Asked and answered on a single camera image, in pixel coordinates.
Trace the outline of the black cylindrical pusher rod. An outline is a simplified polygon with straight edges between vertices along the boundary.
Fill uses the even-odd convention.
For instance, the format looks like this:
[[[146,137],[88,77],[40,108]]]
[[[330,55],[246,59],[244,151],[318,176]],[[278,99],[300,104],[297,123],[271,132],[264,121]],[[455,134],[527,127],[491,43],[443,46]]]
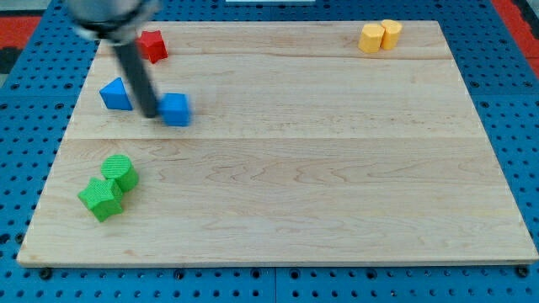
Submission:
[[[112,48],[131,85],[142,115],[146,118],[155,118],[157,96],[136,43],[131,41],[123,45],[113,45]]]

